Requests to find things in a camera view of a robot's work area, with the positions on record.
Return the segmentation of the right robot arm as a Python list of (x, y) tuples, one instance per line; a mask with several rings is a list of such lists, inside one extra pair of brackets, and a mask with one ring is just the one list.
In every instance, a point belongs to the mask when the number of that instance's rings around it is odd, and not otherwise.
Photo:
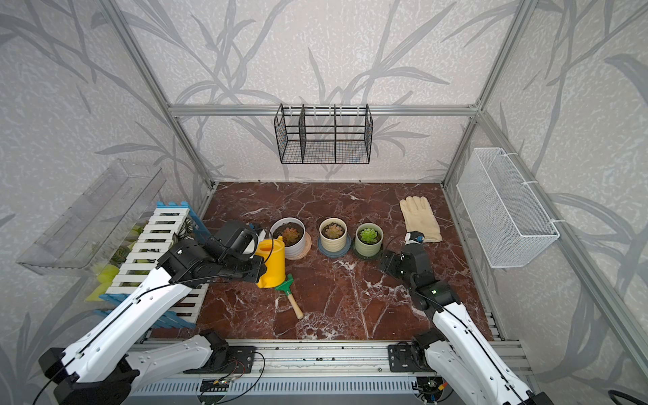
[(384, 251), (380, 270), (403, 282), (414, 305), (433, 324), (413, 338), (413, 361), (438, 373), (466, 404), (550, 404), (503, 361), (470, 317), (452, 287), (435, 278), (417, 242), (400, 253)]

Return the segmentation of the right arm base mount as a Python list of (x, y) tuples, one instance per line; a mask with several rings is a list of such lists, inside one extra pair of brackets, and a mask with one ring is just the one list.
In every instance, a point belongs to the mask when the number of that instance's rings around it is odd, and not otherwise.
[(387, 346), (391, 372), (432, 372), (418, 344), (399, 342)]

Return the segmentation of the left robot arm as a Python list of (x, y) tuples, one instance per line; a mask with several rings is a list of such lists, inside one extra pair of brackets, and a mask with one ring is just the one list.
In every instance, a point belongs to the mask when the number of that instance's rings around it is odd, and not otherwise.
[(39, 365), (60, 404), (120, 404), (138, 388), (178, 373), (231, 372), (236, 360), (216, 332), (144, 354), (130, 354), (165, 312), (199, 285), (220, 279), (257, 283), (267, 271), (256, 254), (267, 236), (258, 224), (230, 220), (201, 244), (175, 243), (143, 283), (103, 321), (66, 348), (48, 349)]

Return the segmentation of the yellow plastic watering can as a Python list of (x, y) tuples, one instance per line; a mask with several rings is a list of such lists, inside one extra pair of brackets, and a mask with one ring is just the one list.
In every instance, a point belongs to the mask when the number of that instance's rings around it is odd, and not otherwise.
[(260, 289), (273, 289), (286, 280), (285, 243), (283, 237), (266, 239), (259, 243), (255, 254), (263, 258), (266, 272), (256, 284)]

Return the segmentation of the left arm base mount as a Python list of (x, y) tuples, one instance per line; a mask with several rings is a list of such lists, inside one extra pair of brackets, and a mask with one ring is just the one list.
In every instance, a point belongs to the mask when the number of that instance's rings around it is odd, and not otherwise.
[(229, 346), (227, 349), (219, 349), (203, 367), (185, 371), (185, 374), (250, 374), (255, 352), (254, 346)]

